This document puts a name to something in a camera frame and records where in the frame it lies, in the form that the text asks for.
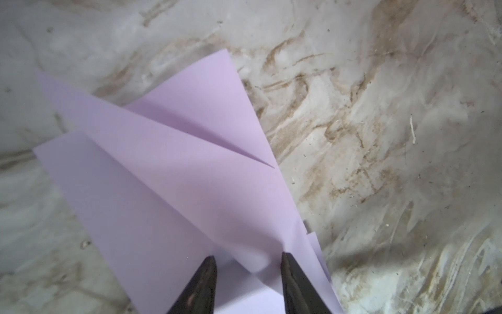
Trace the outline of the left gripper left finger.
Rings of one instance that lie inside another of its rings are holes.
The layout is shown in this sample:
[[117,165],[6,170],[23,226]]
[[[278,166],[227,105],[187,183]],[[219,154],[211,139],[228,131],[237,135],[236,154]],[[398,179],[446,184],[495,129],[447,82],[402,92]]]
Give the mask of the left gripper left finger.
[[217,274],[215,257],[206,257],[167,314],[213,314]]

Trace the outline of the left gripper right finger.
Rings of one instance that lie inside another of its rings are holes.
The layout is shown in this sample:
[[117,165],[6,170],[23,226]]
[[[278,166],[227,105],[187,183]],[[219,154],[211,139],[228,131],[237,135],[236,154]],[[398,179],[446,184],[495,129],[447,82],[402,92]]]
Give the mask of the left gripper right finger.
[[286,314],[331,314],[291,253],[282,253],[281,278]]

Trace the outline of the lilac square paper sheet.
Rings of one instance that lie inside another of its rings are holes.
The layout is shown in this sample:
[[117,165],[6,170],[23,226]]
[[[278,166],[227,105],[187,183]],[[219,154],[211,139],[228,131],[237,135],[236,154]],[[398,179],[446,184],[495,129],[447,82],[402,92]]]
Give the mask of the lilac square paper sheet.
[[139,313],[167,313],[208,256],[217,313],[283,313],[283,253],[343,312],[228,51],[126,107],[37,79],[76,129],[35,155]]

